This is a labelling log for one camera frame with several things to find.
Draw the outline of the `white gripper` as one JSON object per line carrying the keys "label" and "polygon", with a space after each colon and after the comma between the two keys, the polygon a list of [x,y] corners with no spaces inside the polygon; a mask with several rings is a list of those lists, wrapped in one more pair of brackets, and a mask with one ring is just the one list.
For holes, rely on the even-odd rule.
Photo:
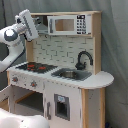
{"label": "white gripper", "polygon": [[38,31],[29,10],[24,10],[16,15],[15,21],[17,32],[24,34],[27,41],[32,41],[38,37]]}

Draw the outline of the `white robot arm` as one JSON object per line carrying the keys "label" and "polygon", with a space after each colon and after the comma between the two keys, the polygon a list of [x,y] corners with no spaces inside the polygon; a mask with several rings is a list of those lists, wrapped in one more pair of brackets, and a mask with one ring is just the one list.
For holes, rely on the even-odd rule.
{"label": "white robot arm", "polygon": [[[0,73],[6,71],[24,52],[20,36],[24,34],[27,41],[38,37],[33,18],[29,10],[15,16],[15,23],[0,30],[0,43],[7,45],[9,55],[0,61]],[[41,115],[22,116],[0,108],[0,128],[50,128],[48,121]]]}

